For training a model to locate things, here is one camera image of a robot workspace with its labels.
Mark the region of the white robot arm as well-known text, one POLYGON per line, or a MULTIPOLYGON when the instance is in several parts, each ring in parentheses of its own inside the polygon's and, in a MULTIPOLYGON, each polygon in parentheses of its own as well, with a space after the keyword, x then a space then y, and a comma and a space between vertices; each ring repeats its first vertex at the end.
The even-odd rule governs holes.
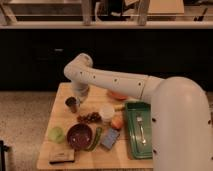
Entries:
POLYGON ((95 69, 81 53, 64 68, 74 94, 91 85, 151 105, 153 171, 213 171, 213 126, 204 90, 195 81, 95 69))

